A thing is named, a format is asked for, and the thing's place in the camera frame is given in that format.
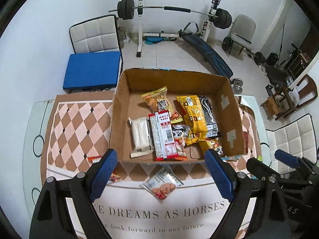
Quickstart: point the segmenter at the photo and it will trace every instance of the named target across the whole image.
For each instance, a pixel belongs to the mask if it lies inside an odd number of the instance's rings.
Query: snack package
[[[129,118],[129,122],[132,126],[134,142],[134,150],[131,153],[131,158],[151,154],[154,151],[154,144],[148,118],[139,118],[135,120]]]
[[[167,87],[163,87],[153,92],[148,92],[141,95],[141,98],[150,107],[151,112],[169,111],[171,123],[178,123],[183,121],[182,116],[176,111],[174,106],[166,98]]]
[[[205,116],[205,122],[207,125],[207,133],[206,137],[217,137],[218,134],[218,126],[213,116],[213,110],[211,103],[209,102],[208,97],[205,96],[198,96],[199,101],[202,105],[203,114]]]
[[[184,185],[173,172],[163,167],[147,182],[140,185],[141,188],[151,193],[160,203],[167,195],[177,187]]]
[[[190,126],[185,124],[173,124],[172,131],[175,140],[176,150],[178,153],[178,157],[175,157],[175,160],[186,161],[187,156],[184,148],[186,146],[186,140],[190,132]]]
[[[208,129],[198,96],[179,96],[176,97],[176,99],[183,108],[183,117],[186,125],[190,126],[190,133],[187,140],[205,138]]]
[[[152,127],[156,161],[178,157],[169,112],[155,112],[148,116]]]
[[[200,139],[197,139],[197,142],[199,143],[199,146],[200,146],[203,154],[208,149],[214,149],[220,157],[224,156],[223,148],[218,144],[217,140],[209,139],[209,138],[204,138],[204,139],[200,138]]]
[[[115,174],[114,172],[112,172],[110,178],[108,179],[107,184],[113,184],[113,183],[117,183],[119,181],[121,181],[121,177],[117,174]]]

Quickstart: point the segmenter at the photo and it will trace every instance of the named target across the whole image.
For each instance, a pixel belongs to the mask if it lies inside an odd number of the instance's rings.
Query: barbell
[[[228,11],[218,8],[215,14],[203,13],[198,11],[193,11],[187,8],[172,7],[172,6],[137,6],[134,7],[134,0],[122,0],[117,3],[117,9],[108,12],[116,12],[118,17],[123,20],[131,20],[134,18],[135,9],[164,9],[168,11],[178,11],[178,12],[194,12],[203,15],[210,16],[210,21],[213,22],[216,28],[229,28],[232,24],[232,16]]]

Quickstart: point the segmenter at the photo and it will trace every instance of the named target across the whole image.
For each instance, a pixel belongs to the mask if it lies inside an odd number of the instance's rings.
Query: white wafer package
[[[146,156],[154,152],[151,127],[148,118],[131,119],[134,150],[131,158]]]

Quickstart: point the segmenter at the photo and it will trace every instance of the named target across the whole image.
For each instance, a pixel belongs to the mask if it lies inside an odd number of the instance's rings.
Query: panda snack package
[[[175,157],[175,160],[186,161],[187,155],[184,148],[190,132],[190,126],[185,124],[172,124],[172,131],[178,153],[178,157]]]

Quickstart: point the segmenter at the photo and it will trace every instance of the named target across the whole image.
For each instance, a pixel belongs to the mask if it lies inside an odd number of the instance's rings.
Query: blue cushion
[[[72,54],[63,89],[116,87],[121,52]]]

